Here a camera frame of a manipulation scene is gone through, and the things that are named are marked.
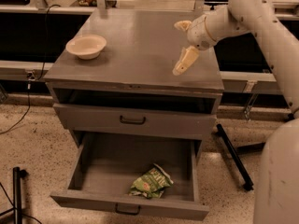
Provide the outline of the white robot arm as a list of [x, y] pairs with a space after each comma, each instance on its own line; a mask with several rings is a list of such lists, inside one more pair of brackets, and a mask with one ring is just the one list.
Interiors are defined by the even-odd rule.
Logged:
[[299, 40], [278, 20], [270, 0], [228, 0], [219, 10], [175, 27], [190, 43], [173, 69], [176, 76], [223, 38], [253, 34], [293, 114], [264, 145], [253, 224], [299, 224]]

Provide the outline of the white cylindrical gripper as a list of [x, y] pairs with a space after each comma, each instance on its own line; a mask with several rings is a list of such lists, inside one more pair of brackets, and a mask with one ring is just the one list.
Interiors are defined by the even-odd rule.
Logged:
[[199, 50], [207, 50], [217, 44], [206, 28], [206, 18], [207, 15], [202, 15], [194, 21], [177, 21], [174, 24], [177, 30], [187, 31], [187, 39], [191, 44], [191, 46], [182, 49], [173, 69], [175, 76], [183, 74], [195, 63], [199, 57]]

